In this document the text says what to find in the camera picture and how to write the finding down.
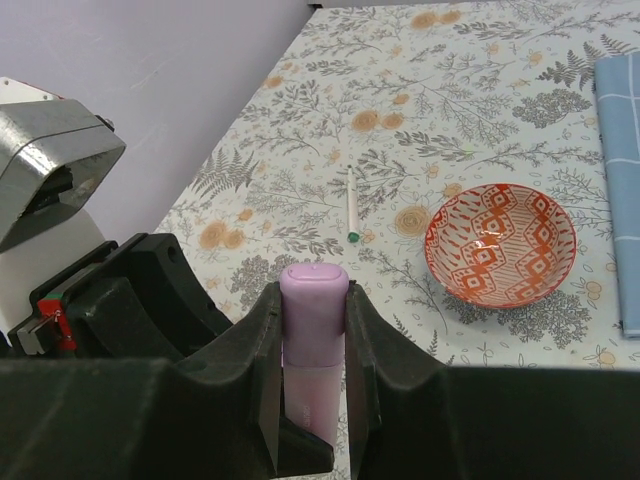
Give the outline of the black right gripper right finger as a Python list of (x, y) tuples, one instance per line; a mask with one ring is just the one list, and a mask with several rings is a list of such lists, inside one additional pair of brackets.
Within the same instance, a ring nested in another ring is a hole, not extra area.
[(355, 479), (635, 479), (634, 371), (448, 366), (346, 297)]

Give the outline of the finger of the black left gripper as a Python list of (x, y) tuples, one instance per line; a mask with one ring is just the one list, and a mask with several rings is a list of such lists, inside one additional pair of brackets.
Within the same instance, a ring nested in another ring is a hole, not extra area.
[(29, 300), (32, 356), (182, 360), (232, 325), (172, 234), (106, 241), (37, 286)]
[(333, 447), (316, 435), (279, 418), (278, 475), (314, 475), (334, 468)]

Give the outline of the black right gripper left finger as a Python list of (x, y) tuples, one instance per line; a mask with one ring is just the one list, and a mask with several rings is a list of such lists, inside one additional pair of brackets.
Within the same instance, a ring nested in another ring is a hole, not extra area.
[(269, 479), (280, 292), (191, 357), (1, 363), (5, 479)]

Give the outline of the purple pen cap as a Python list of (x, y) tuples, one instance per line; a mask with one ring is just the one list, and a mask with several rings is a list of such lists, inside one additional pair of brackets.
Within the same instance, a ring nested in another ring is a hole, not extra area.
[(299, 263), (283, 270), (283, 355), (287, 365), (333, 367), (343, 360), (349, 277), (334, 264)]

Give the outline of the white marker pen green tip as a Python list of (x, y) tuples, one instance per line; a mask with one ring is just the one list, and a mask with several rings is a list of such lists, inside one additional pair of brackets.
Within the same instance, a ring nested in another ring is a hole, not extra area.
[(349, 243), (357, 243), (360, 239), (359, 215), (358, 215), (358, 189), (354, 169), (347, 167), (347, 210), (348, 210), (348, 234)]

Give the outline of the pink pen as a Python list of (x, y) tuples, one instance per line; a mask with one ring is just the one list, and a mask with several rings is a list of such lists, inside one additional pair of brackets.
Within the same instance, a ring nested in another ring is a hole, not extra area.
[(337, 439), (342, 369), (341, 364), (283, 367), (285, 416), (332, 447)]

